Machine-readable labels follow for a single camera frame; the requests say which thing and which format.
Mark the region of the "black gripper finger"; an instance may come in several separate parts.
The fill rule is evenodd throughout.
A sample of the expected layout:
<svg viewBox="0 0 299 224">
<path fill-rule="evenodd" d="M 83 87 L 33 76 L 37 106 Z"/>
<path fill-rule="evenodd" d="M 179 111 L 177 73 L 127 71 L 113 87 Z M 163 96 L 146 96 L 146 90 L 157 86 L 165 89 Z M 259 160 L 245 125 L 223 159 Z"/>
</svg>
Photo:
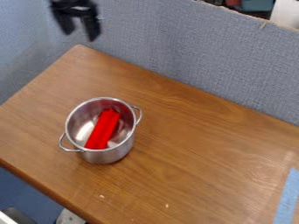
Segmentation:
<svg viewBox="0 0 299 224">
<path fill-rule="evenodd" d="M 73 17 L 67 14 L 61 13 L 59 11 L 54 12 L 55 19 L 61 26 L 61 29 L 66 35 L 71 35 L 75 31 L 75 23 Z"/>
<path fill-rule="evenodd" d="M 93 42 L 101 35 L 101 20 L 94 16 L 85 16 L 82 18 L 85 30 L 89 36 L 89 41 Z"/>
</svg>

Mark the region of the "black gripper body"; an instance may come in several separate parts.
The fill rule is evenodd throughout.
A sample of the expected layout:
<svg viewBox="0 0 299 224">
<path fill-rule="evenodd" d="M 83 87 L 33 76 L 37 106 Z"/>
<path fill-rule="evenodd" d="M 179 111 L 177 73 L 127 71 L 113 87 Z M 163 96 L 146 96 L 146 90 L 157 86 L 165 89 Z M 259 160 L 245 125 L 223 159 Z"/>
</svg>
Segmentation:
<svg viewBox="0 0 299 224">
<path fill-rule="evenodd" d="M 51 12 L 55 16 L 97 17 L 99 15 L 93 0 L 51 0 Z"/>
</svg>

